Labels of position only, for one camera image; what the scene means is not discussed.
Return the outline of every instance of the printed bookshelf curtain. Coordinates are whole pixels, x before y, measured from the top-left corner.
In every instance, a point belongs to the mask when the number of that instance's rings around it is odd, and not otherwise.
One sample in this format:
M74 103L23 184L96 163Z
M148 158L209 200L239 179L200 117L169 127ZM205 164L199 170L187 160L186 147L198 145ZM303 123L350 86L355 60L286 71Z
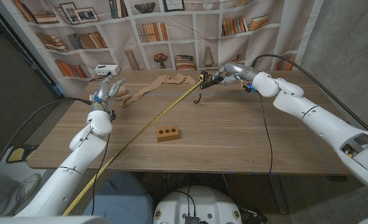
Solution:
M122 70L300 63L323 0L2 0L66 96L100 64ZM291 70L262 58L259 70Z

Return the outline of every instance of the wooden table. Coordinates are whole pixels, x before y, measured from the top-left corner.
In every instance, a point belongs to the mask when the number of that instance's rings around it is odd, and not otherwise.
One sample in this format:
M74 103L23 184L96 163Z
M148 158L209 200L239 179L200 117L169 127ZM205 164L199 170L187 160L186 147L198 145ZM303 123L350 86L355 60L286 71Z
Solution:
M200 71L182 71L198 80ZM338 110L323 92L301 72L270 72L300 85L305 97L332 113ZM155 78L177 71L121 71L113 82L125 77L129 93L153 82ZM82 98L97 89L100 82L91 82ZM106 161L115 155L149 121L191 87L190 84L163 84L126 108L115 102L117 119L109 140ZM259 95L246 93L239 82L229 86L195 89L167 114L145 130L123 150L108 169L161 172L215 172L265 174L269 172L271 151L262 117ZM265 120L272 144L272 173L276 174L349 174L337 155L303 123L276 109L274 98L263 98ZM71 153L68 145L85 127L90 107L75 102L53 128L28 161L33 168L56 168ZM157 142L156 128L178 125L180 139ZM97 169L100 155L90 166Z

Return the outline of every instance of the brick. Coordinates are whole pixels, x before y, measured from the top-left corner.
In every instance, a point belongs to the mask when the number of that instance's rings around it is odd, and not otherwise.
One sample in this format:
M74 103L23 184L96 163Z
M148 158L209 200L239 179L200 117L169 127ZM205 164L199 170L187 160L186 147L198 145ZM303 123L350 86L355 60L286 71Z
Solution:
M157 139L158 142L180 139L178 126L157 128Z

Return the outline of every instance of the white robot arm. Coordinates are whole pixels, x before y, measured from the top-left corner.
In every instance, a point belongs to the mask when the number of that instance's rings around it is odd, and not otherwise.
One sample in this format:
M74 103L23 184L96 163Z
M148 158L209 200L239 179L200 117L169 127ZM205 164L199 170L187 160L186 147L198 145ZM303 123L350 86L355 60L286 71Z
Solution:
M57 168L34 199L15 217L57 216L63 213L82 175L106 147L103 140L112 131L112 120L116 115L109 111L108 103L119 91L125 79L119 80L109 89L113 75L103 80L90 96L93 107L84 127L71 141L73 151Z
M227 71L227 75L222 78L220 75L224 71ZM264 97L277 95L274 106L304 122L333 148L351 173L368 186L368 131L351 126L303 97L304 91L301 87L243 65L226 64L216 72L210 82L201 87L207 88L218 83L230 84L236 80L245 81L248 88L257 90Z

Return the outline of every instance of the bowl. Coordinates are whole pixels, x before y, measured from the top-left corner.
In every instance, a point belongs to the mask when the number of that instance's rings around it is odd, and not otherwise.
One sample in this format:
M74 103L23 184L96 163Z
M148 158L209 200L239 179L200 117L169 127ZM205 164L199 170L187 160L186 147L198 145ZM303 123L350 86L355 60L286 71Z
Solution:
M150 2L150 3L144 3L144 4L136 4L134 7L142 14L150 13L155 9L155 3Z

